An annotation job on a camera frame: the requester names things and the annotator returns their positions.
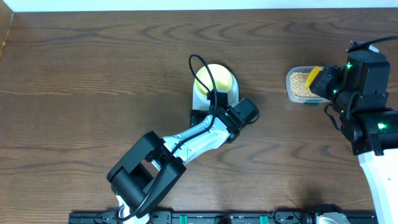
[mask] yellow scoop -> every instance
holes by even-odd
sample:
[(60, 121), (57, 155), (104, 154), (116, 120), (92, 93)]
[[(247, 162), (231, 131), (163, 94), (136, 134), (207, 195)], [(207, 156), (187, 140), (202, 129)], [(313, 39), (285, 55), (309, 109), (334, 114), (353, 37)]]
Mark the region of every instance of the yellow scoop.
[(313, 70), (310, 72), (310, 75), (308, 76), (307, 81), (305, 81), (305, 88), (308, 91), (311, 91), (310, 85), (320, 71), (322, 71), (322, 68), (315, 66), (315, 68), (313, 68)]

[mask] green led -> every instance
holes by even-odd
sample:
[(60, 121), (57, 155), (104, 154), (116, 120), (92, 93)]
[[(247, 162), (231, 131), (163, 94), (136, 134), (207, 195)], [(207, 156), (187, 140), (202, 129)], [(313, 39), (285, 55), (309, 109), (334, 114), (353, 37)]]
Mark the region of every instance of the green led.
[(383, 129), (383, 128), (387, 127), (387, 125), (385, 125), (383, 123), (378, 123), (377, 125), (379, 126), (379, 129)]

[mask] wooden table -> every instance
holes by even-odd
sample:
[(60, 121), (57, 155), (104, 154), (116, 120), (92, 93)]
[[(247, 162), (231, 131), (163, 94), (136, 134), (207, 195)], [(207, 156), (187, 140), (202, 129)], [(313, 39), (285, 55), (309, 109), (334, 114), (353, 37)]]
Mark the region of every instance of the wooden table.
[[(16, 14), (0, 61), (2, 223), (66, 223), (73, 210), (115, 207), (110, 168), (146, 132), (188, 128), (193, 53), (227, 65), (261, 118), (189, 163), (161, 207), (372, 210), (348, 141), (324, 105), (289, 101), (285, 76), (342, 65), (350, 40), (397, 27), (398, 9)], [(378, 47), (397, 109), (398, 42)]]

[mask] grain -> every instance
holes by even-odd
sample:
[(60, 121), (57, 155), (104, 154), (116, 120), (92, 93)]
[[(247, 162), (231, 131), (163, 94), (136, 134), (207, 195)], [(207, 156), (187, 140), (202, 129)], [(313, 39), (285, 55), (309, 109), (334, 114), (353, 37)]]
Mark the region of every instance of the grain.
[(307, 81), (309, 75), (309, 73), (294, 72), (290, 76), (290, 86), (293, 94), (300, 97), (319, 98), (319, 96), (305, 88), (305, 81)]

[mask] white backdrop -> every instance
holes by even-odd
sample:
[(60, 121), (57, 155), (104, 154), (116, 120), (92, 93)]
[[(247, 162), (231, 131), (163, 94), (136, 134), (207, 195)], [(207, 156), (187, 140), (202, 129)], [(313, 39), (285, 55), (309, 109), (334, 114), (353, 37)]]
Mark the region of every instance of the white backdrop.
[(398, 0), (3, 0), (14, 12), (398, 7)]

